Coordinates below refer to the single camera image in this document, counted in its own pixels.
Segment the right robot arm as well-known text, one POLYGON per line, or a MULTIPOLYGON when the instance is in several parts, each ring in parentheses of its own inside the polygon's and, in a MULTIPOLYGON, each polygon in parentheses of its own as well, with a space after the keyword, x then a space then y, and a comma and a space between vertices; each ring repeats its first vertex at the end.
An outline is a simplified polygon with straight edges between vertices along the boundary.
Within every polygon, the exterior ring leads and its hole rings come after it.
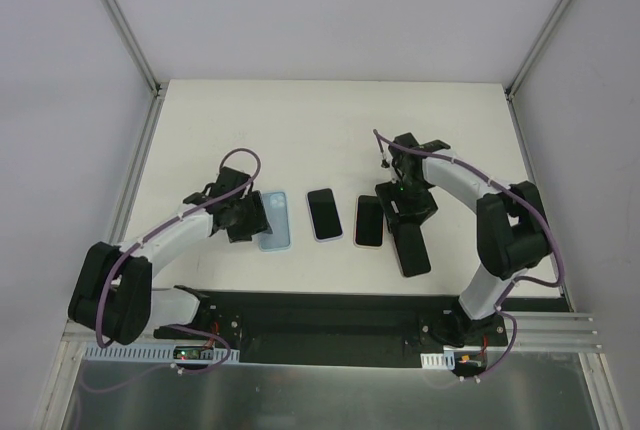
POLYGON ((438 210, 433 188, 476 217, 479 267, 451 309, 429 326, 432 339, 442 345, 473 344, 494 324, 515 284, 528 280, 528 270, 555 251, 539 191, 529 181, 504 184, 490 178, 441 140, 420 144, 405 133, 376 141, 392 179, 375 192, 403 276, 431 270, 421 227, 438 210))

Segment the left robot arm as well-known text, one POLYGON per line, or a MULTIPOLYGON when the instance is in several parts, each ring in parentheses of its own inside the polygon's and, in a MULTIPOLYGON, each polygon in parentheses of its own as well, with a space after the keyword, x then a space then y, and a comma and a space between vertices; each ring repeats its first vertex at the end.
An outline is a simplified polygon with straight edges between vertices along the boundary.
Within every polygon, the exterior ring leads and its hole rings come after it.
POLYGON ((169 298, 154 297, 152 281, 191 245, 219 231, 231 243, 248 242, 270 229, 256 177, 226 166, 203 190, 187 196, 176 213, 133 240, 97 242, 86 253, 68 307, 68 317, 95 332, 96 343, 134 342, 151 320, 153 304, 173 306, 176 325, 188 338, 204 337, 210 313, 187 291, 170 290, 169 298))

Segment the light blue phone case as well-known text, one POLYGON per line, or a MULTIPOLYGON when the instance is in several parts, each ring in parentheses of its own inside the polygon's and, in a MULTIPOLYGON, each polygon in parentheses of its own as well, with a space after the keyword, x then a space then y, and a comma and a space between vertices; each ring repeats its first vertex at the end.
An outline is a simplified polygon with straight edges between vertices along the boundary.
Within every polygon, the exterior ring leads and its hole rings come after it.
POLYGON ((269 229, 259 235, 259 249, 263 252, 286 250, 291 245, 288 202, 282 191, 262 195, 269 229))

